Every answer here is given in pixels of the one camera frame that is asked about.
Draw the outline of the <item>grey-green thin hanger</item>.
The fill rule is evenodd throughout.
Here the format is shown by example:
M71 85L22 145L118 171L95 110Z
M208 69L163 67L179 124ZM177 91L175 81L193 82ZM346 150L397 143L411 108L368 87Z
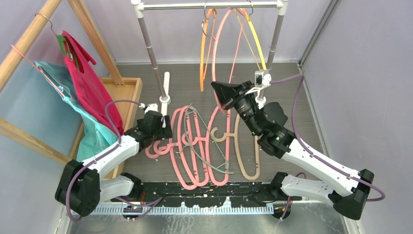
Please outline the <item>grey-green thin hanger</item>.
M210 123L213 123L213 121L214 121L214 118L215 118L215 115L216 115L216 112L215 112L215 111L218 110L217 108L218 108L218 107L216 107L216 109L214 110L214 112L213 112L212 115L211 115ZM187 106L185 106L185 107L183 107L183 111L184 111L184 118L186 118L186 117L187 117L188 115L190 115L190 114L194 114L194 118L195 118L194 120L198 120L198 119L197 119L197 116L198 116L199 112L198 112L198 110L197 110L195 107L192 106L192 103L189 104L189 105L187 105ZM195 154L197 155L197 157L207 166L207 169L213 169L213 170L215 170L215 171L217 171L217 172L219 172L219 173L225 174L225 175L233 175L234 172L230 172L230 171L229 171L229 159L227 159L227 157L224 155L223 151L222 151L221 148L219 147L219 145L218 145L218 143L217 143L218 140L213 140L213 142L215 143L215 145L216 145L217 149L219 150L220 154L222 155L222 157L225 159L225 162L224 162L223 164L221 164L220 166L218 166L218 167L215 167L215 166L213 166L212 164L210 164L210 158L209 158L209 141L210 141L210 139L213 138L213 134L212 134L211 127L208 126L208 125L205 123L205 121L204 121L204 119L203 119L202 117L200 117L200 119L201 119L202 123L204 124L204 126L206 127L206 130L207 130L206 136L205 136L205 137L197 136L197 137L194 139L194 141L191 141L191 140L189 139L189 133L190 133L191 127L189 127L189 130L188 130L188 129L187 129L187 124L184 123L184 132L185 132L185 133L184 133L183 136L184 136L184 139L187 141L187 143L185 143L185 146L184 146L184 147L190 147L192 150L194 150L193 146L194 146L195 144L201 143L201 141L205 141L205 149L204 149L203 151L201 150L201 146L203 146L203 144L201 143L201 145L199 146L199 148L200 148L200 150L201 150L201 153L205 153L205 156L202 157L199 153L197 153L196 151L194 151Z

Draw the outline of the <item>yellow thin hanger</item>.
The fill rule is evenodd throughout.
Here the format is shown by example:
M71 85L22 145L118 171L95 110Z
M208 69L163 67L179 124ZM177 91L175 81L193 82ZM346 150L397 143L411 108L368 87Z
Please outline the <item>yellow thin hanger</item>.
M251 16L246 12L246 10L244 8L236 8L235 10L235 14L236 14L236 18L238 20L238 23L240 25L240 35L239 35L239 39L238 41L240 41L241 39L241 35L243 35L245 42L247 43L247 46L251 52L251 55L257 65L257 68L259 70L266 70L267 69L267 65L264 61L264 56L263 56L263 50L261 47L261 43L258 37L258 34L256 32L256 29L253 25L253 22L251 20ZM253 37L253 41L255 43L256 46L256 50L253 49L250 41L249 41L249 37L246 34L245 30L244 30L244 24L247 23L251 35Z

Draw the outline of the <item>orange thin hanger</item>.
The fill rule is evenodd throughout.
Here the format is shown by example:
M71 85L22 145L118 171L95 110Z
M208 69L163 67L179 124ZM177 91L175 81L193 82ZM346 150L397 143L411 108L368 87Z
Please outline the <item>orange thin hanger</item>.
M209 65L209 57L212 42L214 40L214 36L212 35L215 29L215 21L216 21L217 11L214 8L209 9L206 11L206 7L204 7L204 19L201 23L202 29L202 37L201 37L201 47L200 47L200 63L199 63L199 84L200 84L200 91L203 92L205 89L205 79L207 74L207 67ZM210 19L212 19L212 28L211 33L208 35L208 24Z

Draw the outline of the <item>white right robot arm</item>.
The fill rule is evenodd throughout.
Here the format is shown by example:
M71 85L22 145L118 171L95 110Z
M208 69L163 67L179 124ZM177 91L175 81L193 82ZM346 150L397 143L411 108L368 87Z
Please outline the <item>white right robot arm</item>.
M211 86L219 106L237 111L252 135L259 137L257 143L265 153L300 166L318 178L303 179L277 172L270 183L274 199L310 198L331 205L349 219L361 218L370 193L368 184L375 177L373 172L343 166L300 142L295 133L284 127L288 117L279 103L270 102L259 108L250 81L242 84L213 81Z

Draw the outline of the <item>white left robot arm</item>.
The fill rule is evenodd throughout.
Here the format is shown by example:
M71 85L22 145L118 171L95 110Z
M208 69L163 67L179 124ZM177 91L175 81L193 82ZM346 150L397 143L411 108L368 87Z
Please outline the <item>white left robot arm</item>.
M143 193L138 177L121 173L106 179L106 175L155 141L172 137L170 116L153 110L145 112L137 125L125 131L112 146L82 162L69 161L63 169L55 200L81 217L88 216L105 201L116 198L137 201Z

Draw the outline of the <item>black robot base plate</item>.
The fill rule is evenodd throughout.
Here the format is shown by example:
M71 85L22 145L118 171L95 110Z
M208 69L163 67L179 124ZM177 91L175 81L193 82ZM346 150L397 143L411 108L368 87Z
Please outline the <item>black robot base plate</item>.
M129 202L162 200L158 206L179 207L184 204L192 208L222 207L228 199L231 208L263 207L267 203L286 201L271 193L270 184L265 182L230 182L224 186L207 183L205 186L185 189L179 182L141 182L137 193L132 197L123 197Z

